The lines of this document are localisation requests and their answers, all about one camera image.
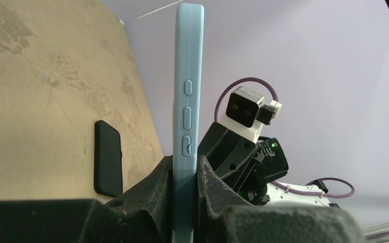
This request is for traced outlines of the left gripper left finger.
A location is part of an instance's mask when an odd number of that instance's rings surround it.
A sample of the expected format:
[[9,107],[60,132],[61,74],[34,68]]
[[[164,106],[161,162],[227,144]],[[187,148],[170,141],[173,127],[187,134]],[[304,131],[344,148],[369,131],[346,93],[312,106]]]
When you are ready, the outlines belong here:
[[170,242],[172,158],[103,204],[96,199],[0,201],[0,242]]

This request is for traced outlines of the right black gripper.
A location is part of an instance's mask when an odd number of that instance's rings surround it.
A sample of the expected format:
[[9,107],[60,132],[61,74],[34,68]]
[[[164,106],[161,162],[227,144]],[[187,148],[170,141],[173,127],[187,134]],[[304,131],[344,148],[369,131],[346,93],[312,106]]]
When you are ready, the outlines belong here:
[[213,172],[235,192],[265,158],[257,144],[218,122],[210,125],[198,146],[198,155],[204,155]]

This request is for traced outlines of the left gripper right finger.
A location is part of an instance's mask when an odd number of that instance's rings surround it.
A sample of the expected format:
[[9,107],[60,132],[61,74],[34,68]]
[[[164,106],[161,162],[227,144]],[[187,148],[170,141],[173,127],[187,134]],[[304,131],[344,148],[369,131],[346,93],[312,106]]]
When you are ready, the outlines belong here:
[[254,206],[198,157],[195,242],[365,242],[354,218],[332,207]]

